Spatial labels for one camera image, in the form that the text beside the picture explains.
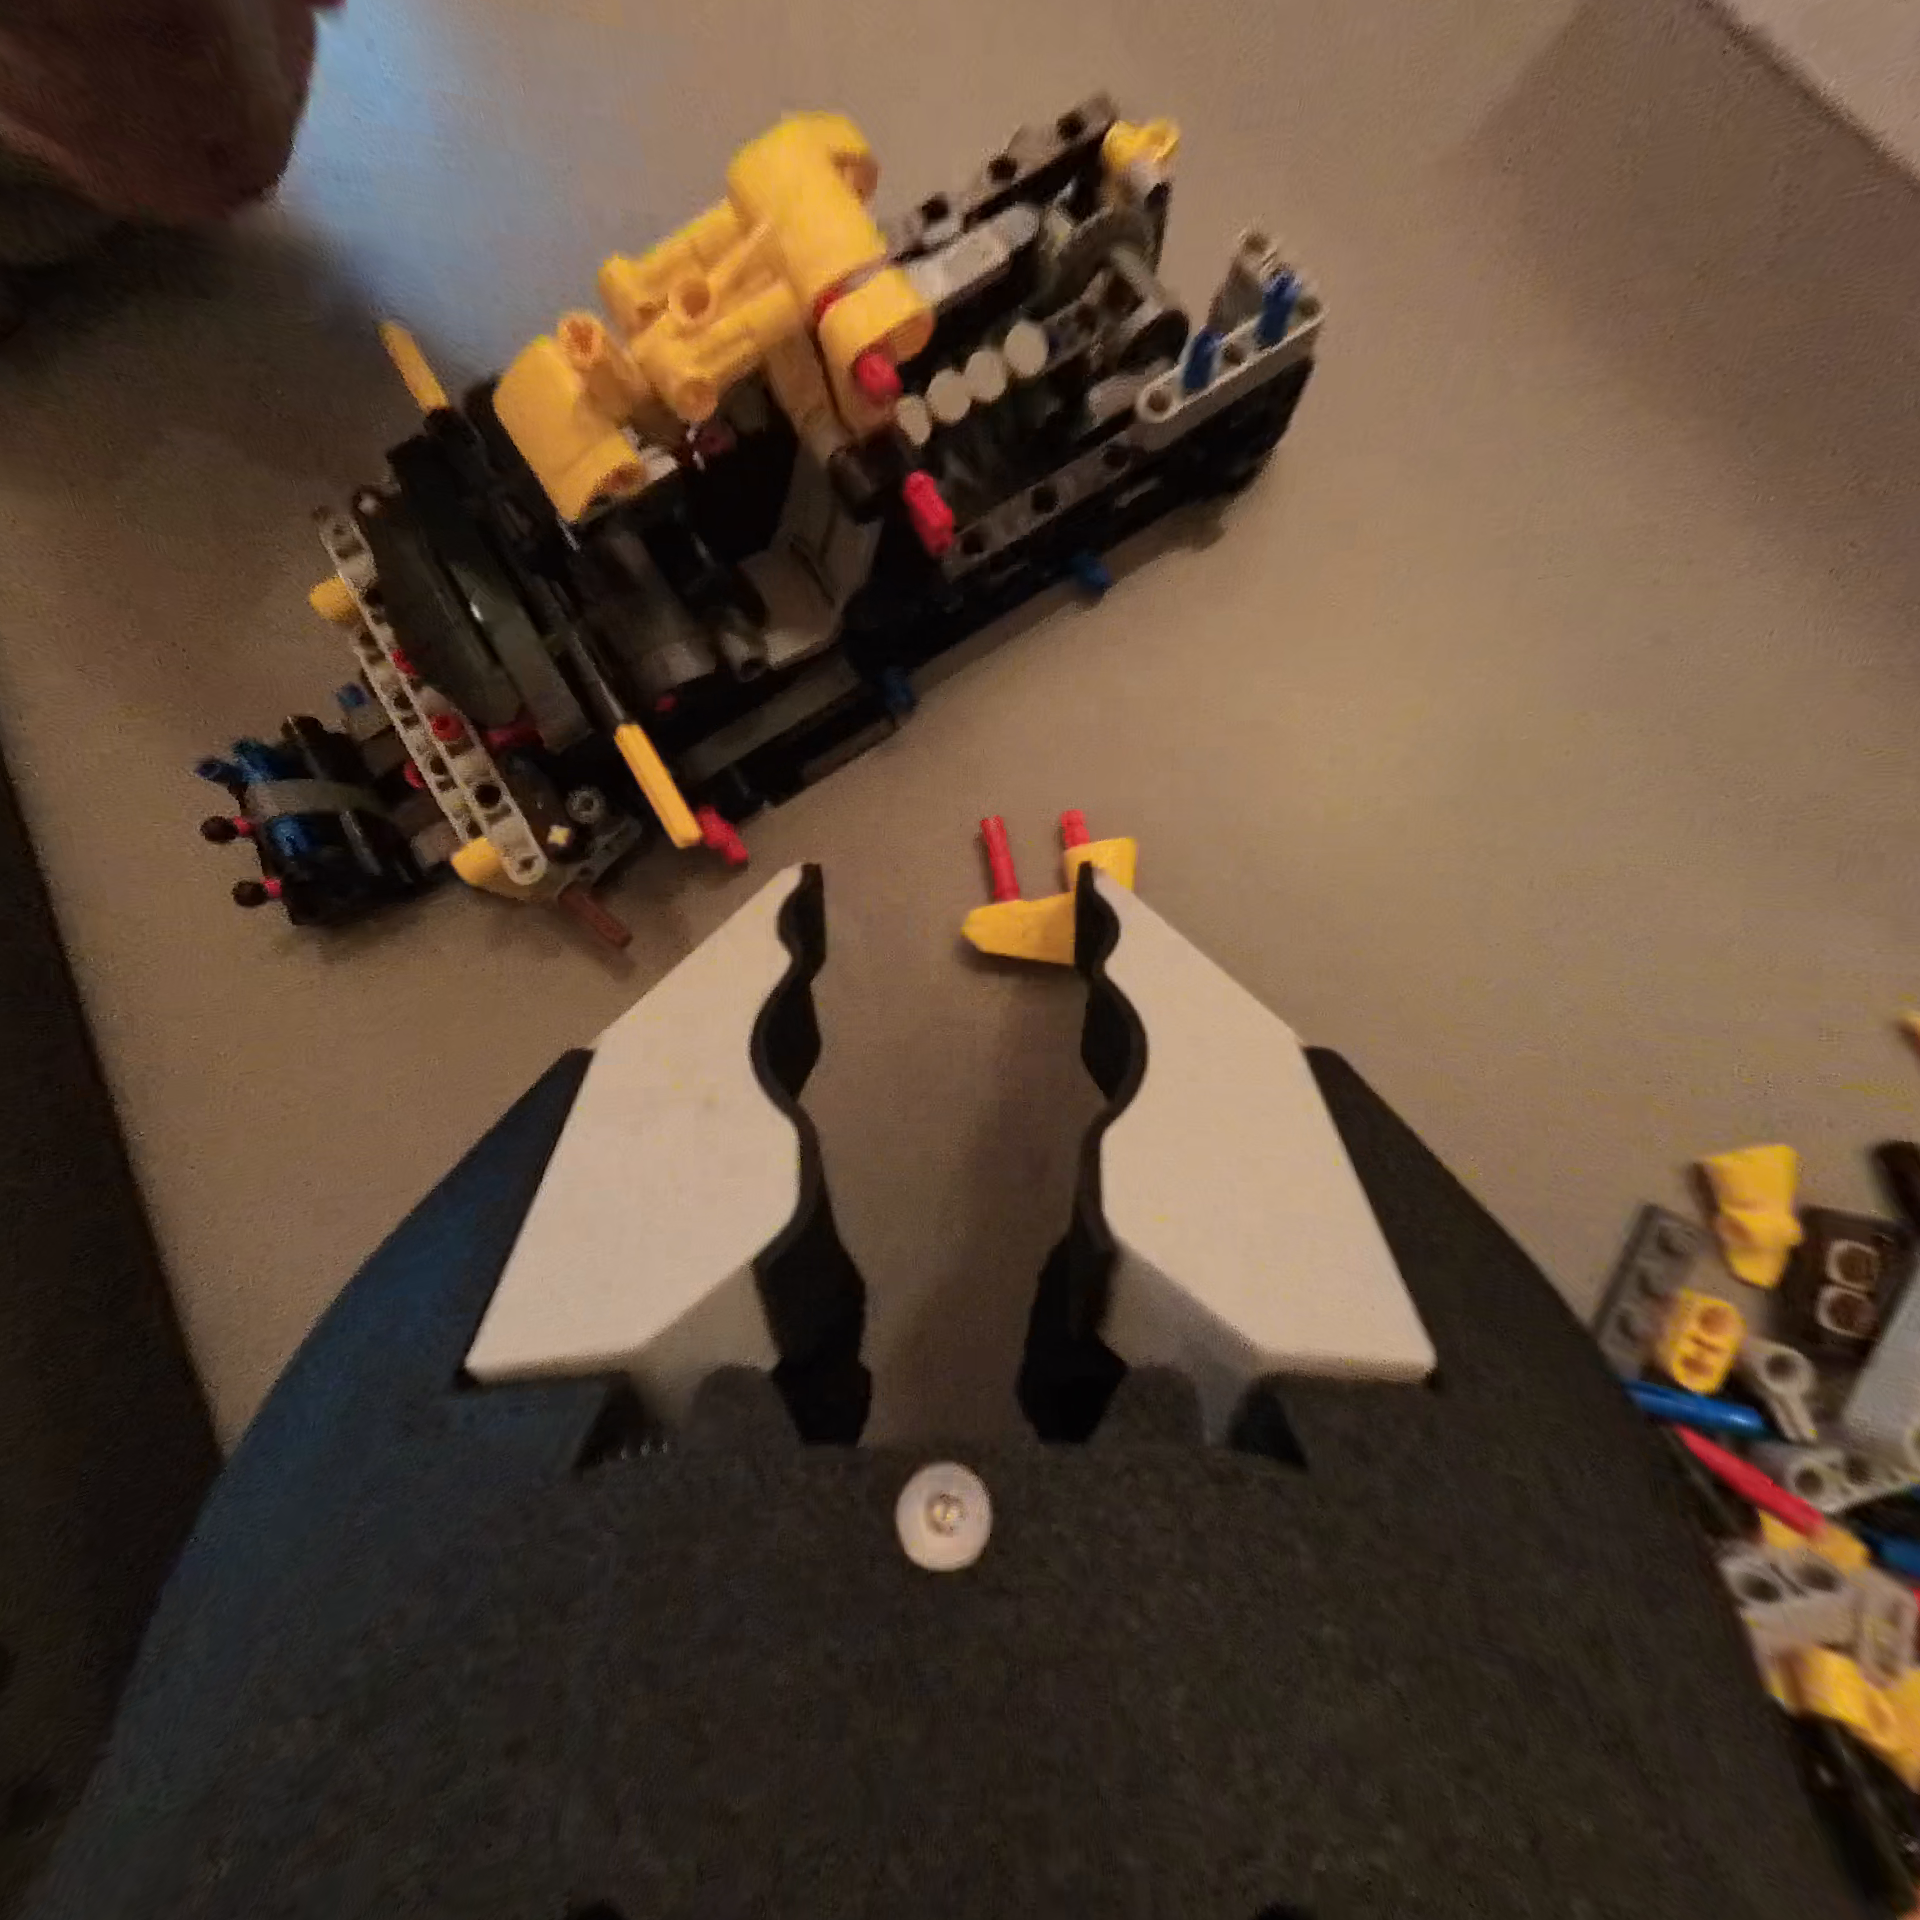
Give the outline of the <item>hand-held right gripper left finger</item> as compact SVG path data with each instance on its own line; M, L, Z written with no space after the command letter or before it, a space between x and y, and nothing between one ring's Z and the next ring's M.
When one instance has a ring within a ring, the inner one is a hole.
M826 871L783 868L594 1040L464 1372L618 1379L680 1424L728 1369L801 1440L873 1408L866 1285L803 1107L823 1035Z

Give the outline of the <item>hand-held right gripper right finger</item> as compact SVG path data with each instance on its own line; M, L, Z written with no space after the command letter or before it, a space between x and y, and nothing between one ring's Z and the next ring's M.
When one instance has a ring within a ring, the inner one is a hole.
M1268 1381L1428 1385L1434 1337L1294 1027L1099 868L1072 961L1099 1103L1026 1323L1033 1433L1091 1440L1139 1372L1182 1379L1214 1443Z

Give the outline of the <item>small yellow red axle piece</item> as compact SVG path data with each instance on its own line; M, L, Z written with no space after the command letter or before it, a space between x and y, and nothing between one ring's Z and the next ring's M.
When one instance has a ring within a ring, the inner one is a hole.
M967 911L962 940L987 957L1068 969L1075 961L1084 872L1104 872L1122 889L1137 886L1139 841L1132 835L1096 836L1079 806L1058 816L1062 886L1049 895L1024 894L1012 841L999 814L979 821L977 839L986 856L991 899Z

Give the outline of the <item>pile of bricks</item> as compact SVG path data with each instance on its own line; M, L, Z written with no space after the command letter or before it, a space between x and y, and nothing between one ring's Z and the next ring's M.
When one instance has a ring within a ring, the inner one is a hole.
M1916 1847L1916 1139L1867 1160L1859 1212L1807 1198L1788 1143L1698 1158L1704 1215L1644 1206L1591 1333L1692 1486L1816 1792Z

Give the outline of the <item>black brick car chassis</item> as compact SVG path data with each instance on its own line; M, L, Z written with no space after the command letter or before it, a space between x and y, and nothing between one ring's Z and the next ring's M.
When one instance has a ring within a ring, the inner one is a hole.
M1329 311L1263 228L1202 311L1170 293L1178 150L1096 93L895 220L873 195L935 311L881 427L803 436L755 377L576 523L496 421L507 366L456 392L387 321L419 423L319 513L338 715L196 767L201 836L256 862L231 901L346 927L458 879L619 949L602 889L636 853L742 868L742 827L898 731L952 649L1254 484Z

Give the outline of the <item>yellow black brick subassembly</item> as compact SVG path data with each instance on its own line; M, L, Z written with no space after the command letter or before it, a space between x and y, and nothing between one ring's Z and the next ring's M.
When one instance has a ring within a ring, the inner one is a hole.
M598 309L521 348L496 421L568 523L634 499L745 382L816 441L875 431L935 311L873 217L879 155L842 112L794 112L736 150L728 192L641 255Z

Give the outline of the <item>grey desk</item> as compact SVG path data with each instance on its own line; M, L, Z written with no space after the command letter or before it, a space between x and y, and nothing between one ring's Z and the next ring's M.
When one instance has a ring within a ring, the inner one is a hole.
M881 203L1110 89L1185 133L1168 286L1242 228L1329 302L1220 521L1033 604L902 733L650 856L626 955L451 885L344 942L228 899L195 763L329 703L311 513L586 304L784 110ZM881 1444L1026 1435L1092 1087L1070 976L964 957L977 819L1062 808L1340 1049L1584 1307L1697 1157L1873 1208L1916 1136L1916 190L1698 5L348 5L295 166L4 341L4 733L208 1413L775 868L826 872L808 1108Z

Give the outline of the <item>person's left hand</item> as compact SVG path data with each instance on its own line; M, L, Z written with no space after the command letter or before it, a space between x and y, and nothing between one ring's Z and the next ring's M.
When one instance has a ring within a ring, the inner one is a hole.
M295 152L332 1L4 1L4 152L112 217L220 222Z

